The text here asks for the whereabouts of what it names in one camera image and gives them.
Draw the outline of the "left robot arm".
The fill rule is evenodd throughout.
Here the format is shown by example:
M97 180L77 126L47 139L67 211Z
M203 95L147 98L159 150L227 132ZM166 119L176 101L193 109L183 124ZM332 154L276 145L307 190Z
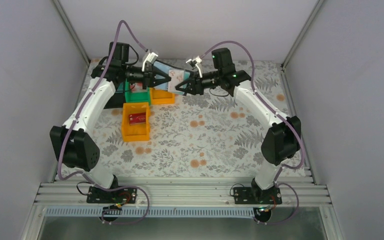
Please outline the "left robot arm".
M103 191L113 192L118 189L115 176L98 165L100 149L89 131L119 86L141 83L145 89L170 81L166 73L154 66L157 53L146 50L142 65L136 66L129 62L130 50L131 46L127 43L111 42L108 56L93 71L95 77L73 113L62 126L51 128L49 135L60 180L82 175L94 187Z

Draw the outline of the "near orange storage bin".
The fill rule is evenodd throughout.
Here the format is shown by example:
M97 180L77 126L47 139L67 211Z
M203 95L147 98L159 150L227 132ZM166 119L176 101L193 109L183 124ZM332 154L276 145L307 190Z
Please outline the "near orange storage bin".
M146 123L129 124L129 115L146 112ZM122 107L121 135L124 142L142 142L150 139L150 106L148 102L128 102Z

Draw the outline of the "red VIP card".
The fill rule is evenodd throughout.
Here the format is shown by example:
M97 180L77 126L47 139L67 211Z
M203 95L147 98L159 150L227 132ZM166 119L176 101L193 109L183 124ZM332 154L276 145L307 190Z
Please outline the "red VIP card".
M145 124L147 122L146 112L132 113L128 115L130 125Z

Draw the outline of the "floral table mat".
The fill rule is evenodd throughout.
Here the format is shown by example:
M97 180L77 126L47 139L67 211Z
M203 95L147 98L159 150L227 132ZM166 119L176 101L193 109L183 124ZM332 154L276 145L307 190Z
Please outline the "floral table mat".
M99 164L124 177L254 177L268 125L216 88L150 106L150 139L125 142L122 110L105 109L89 135Z

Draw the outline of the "far orange storage bin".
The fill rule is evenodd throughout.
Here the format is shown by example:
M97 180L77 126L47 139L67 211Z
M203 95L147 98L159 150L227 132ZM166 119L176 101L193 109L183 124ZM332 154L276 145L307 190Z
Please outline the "far orange storage bin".
M152 105L168 105L175 103L174 93L155 88L151 88L149 93Z

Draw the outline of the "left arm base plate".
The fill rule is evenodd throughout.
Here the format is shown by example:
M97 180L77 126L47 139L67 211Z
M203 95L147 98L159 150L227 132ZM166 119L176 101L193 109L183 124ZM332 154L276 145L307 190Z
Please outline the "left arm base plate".
M91 186L86 202L88 204L134 204L136 197L136 188L128 187L117 191L105 191Z

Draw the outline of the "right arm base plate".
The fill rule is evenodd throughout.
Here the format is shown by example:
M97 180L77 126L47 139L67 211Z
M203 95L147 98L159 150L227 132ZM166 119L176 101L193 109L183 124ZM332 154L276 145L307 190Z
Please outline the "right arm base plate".
M252 187L234 187L234 202L236 205L272 205L283 203L278 187L260 190Z

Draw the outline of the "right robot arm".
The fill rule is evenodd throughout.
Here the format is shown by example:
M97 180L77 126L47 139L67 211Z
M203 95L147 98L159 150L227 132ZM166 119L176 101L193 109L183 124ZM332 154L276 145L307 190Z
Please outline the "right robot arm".
M187 95L203 95L206 89L221 87L237 102L245 105L261 124L268 125L268 130L261 145L263 160L259 173L252 180L256 192L267 192L280 183L278 178L283 169L299 169L297 165L288 165L284 161L297 152L305 158L306 152L302 141L301 120L297 116L288 116L275 107L255 86L253 74L237 70L232 60L231 51L226 48L213 49L211 52L214 71L204 73L201 57L187 61L195 72L186 80L178 83L175 89Z

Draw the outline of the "green storage bin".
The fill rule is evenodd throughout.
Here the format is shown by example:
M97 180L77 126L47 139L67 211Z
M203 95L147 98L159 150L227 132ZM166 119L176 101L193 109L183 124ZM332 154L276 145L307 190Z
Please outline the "green storage bin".
M126 83L124 87L126 103L149 103L151 104L150 89L143 89L142 83Z

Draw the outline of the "orange storage bin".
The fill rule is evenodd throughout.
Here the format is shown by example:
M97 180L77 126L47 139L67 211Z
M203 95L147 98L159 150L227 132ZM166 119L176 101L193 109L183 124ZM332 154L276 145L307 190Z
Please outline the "orange storage bin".
M155 88L151 88L149 93L152 105L168 105L175 103L174 93Z
M129 115L146 112L146 123L129 124ZM148 102L128 102L122 107L121 135L124 142L142 142L150 139L150 106Z

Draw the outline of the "aluminium rail frame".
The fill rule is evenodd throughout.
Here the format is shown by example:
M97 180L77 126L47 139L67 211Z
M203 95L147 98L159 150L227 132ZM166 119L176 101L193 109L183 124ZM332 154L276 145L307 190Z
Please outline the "aluminium rail frame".
M149 196L152 207L232 207L230 188L239 183L251 184L251 177L120 177L121 186L137 186ZM328 188L316 185L311 177L280 177L281 207L329 206L332 203ZM78 193L78 177L41 183L34 199L36 205L82 206L86 196Z

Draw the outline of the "black storage bin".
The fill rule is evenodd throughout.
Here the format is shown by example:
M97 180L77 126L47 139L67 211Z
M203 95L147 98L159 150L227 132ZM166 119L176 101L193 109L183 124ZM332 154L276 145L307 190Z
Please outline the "black storage bin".
M104 109L122 108L125 102L125 85L122 83L118 86L114 95L105 104Z

